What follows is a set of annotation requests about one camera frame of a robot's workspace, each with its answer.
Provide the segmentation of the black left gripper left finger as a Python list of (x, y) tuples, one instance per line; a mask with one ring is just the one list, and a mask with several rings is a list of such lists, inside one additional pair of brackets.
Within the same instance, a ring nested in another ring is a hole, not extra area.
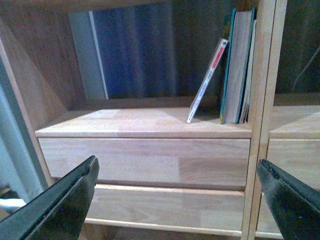
[(2, 240), (77, 240), (99, 174), (92, 155), (32, 201), (0, 222)]

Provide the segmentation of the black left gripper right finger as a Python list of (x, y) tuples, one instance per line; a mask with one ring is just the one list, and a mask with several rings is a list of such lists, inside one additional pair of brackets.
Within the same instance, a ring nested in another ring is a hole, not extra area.
[(285, 240), (320, 238), (320, 193), (267, 159), (257, 165), (267, 206)]

